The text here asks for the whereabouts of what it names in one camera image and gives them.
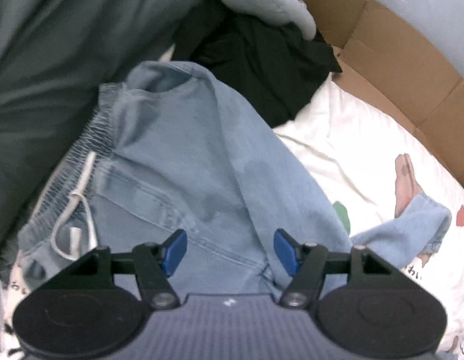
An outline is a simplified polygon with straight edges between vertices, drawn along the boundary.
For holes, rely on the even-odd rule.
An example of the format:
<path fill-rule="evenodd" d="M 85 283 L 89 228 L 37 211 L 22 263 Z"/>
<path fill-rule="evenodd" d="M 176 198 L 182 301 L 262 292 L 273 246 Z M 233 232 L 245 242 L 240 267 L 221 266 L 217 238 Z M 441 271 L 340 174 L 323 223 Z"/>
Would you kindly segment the light blue denim pants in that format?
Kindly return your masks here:
<path fill-rule="evenodd" d="M 300 161 L 245 98 L 194 63 L 145 62 L 104 85 L 96 114 L 18 234 L 29 289 L 98 245 L 115 253 L 188 236 L 171 279 L 189 293 L 272 293 L 290 283 L 279 228 L 331 251 L 365 245 L 403 268 L 440 248 L 449 210 L 425 194 L 349 236 Z"/>

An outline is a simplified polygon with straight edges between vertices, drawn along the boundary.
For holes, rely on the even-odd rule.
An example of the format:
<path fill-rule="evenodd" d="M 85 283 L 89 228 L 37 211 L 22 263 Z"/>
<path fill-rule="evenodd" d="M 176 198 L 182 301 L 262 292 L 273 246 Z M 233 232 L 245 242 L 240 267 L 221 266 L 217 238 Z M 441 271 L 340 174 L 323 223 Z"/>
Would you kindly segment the white printed bed sheet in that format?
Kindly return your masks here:
<path fill-rule="evenodd" d="M 349 236 L 397 219 L 419 194 L 449 210 L 440 248 L 418 254 L 404 271 L 446 309 L 440 352 L 464 359 L 464 189 L 459 183 L 391 116 L 331 79 L 293 120 L 271 129 L 318 183 Z M 6 294 L 1 359 L 22 357 L 11 314 L 30 290 L 17 258 Z"/>

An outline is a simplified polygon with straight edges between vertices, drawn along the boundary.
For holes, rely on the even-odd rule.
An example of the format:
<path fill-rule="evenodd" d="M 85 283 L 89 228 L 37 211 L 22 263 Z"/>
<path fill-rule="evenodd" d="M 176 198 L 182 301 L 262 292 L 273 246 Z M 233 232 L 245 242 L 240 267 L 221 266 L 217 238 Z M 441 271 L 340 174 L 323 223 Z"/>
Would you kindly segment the black garment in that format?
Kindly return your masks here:
<path fill-rule="evenodd" d="M 205 0 L 180 22 L 173 57 L 208 69 L 238 91 L 270 126 L 294 119 L 332 73 L 342 71 L 321 34 L 273 26 Z"/>

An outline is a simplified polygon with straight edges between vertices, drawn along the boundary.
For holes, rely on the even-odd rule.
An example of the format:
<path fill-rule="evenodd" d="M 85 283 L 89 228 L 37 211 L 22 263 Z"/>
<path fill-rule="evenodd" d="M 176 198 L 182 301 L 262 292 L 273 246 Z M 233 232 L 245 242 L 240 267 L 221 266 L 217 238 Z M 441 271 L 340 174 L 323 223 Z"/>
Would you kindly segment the brown cardboard box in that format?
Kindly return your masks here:
<path fill-rule="evenodd" d="M 377 0 L 303 0 L 338 47 L 346 91 L 394 117 L 464 188 L 464 79 L 412 25 Z"/>

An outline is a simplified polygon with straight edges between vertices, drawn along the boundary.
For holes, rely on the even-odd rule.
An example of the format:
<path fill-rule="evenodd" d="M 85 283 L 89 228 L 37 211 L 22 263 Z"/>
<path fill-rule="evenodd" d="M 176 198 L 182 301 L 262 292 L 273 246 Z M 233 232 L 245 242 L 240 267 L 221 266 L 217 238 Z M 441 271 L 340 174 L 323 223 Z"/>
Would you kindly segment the dark green garment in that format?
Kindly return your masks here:
<path fill-rule="evenodd" d="M 98 86 L 157 59 L 201 0 L 0 0 L 0 245 L 81 134 Z"/>

